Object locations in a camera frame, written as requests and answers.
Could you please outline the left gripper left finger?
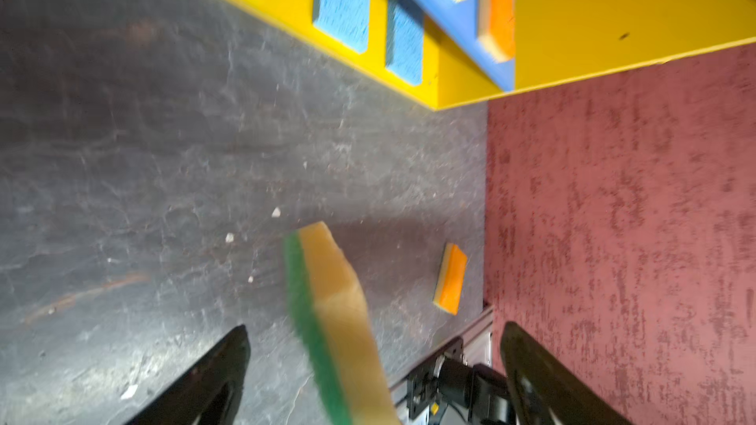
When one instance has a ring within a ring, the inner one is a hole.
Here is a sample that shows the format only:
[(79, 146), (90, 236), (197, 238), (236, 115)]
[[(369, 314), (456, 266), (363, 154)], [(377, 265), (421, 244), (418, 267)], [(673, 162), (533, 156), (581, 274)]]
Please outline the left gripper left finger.
[(219, 342), (128, 422), (130, 424), (232, 424), (250, 360), (246, 326)]

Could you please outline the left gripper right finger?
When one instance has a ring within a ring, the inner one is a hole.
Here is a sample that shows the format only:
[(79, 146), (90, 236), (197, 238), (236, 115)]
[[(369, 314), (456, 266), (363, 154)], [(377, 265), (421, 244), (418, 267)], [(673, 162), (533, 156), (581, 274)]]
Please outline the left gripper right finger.
[(500, 340), (508, 390), (520, 424), (627, 424), (515, 322)]

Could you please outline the orange sponge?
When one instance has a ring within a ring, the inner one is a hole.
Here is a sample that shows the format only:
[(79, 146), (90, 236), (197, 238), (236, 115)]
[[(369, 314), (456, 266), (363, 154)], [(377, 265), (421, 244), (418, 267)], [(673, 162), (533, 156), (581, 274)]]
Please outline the orange sponge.
[(515, 57), (515, 0), (478, 0), (476, 40), (495, 63)]
[(456, 316), (459, 312), (467, 265), (468, 257), (462, 249), (454, 243), (447, 243), (432, 302), (450, 315)]

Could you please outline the dark yellow scouring pad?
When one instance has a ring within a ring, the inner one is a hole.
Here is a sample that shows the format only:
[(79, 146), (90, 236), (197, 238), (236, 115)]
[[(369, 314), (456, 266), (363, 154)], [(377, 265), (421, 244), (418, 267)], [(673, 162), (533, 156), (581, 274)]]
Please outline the dark yellow scouring pad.
[(366, 298), (325, 222), (283, 241), (287, 305), (333, 424), (399, 424)]

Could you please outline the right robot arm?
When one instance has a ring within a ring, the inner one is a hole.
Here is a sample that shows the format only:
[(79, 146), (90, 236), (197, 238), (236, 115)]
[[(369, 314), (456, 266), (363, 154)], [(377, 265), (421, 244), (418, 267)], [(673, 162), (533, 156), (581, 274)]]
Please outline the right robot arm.
[(518, 419), (507, 379), (486, 366), (445, 357), (437, 367), (438, 391), (447, 405), (466, 409), (469, 424), (510, 424)]

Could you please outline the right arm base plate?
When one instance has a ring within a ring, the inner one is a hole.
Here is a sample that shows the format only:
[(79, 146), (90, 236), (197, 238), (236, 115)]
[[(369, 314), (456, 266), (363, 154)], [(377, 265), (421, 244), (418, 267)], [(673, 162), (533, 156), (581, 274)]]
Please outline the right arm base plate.
[(438, 397), (438, 372), (446, 359), (461, 360), (464, 340), (455, 336), (413, 367), (406, 377), (408, 424), (427, 424), (429, 407)]

